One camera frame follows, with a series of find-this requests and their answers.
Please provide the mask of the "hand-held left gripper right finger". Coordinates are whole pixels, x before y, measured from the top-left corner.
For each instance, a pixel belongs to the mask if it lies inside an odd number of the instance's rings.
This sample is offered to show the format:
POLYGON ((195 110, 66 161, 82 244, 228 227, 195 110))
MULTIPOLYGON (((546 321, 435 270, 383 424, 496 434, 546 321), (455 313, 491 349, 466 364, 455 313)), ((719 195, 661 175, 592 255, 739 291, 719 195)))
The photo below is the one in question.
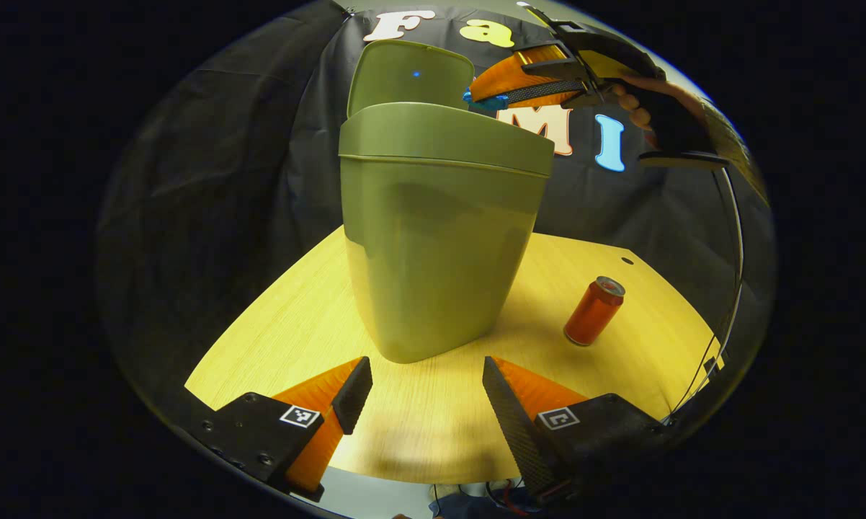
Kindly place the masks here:
POLYGON ((620 395, 585 397, 498 357, 483 387, 528 492, 571 505, 623 479, 664 449, 669 430, 620 395))

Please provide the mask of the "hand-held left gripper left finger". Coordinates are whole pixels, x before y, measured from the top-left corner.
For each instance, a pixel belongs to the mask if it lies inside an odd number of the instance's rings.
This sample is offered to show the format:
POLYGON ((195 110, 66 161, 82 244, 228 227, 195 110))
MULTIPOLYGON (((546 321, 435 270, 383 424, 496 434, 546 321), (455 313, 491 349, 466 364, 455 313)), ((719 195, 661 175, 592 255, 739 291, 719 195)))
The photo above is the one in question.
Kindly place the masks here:
POLYGON ((184 430, 252 479, 320 500, 322 477, 371 388, 370 359, 359 357, 274 396, 249 391, 217 409, 194 398, 184 430))

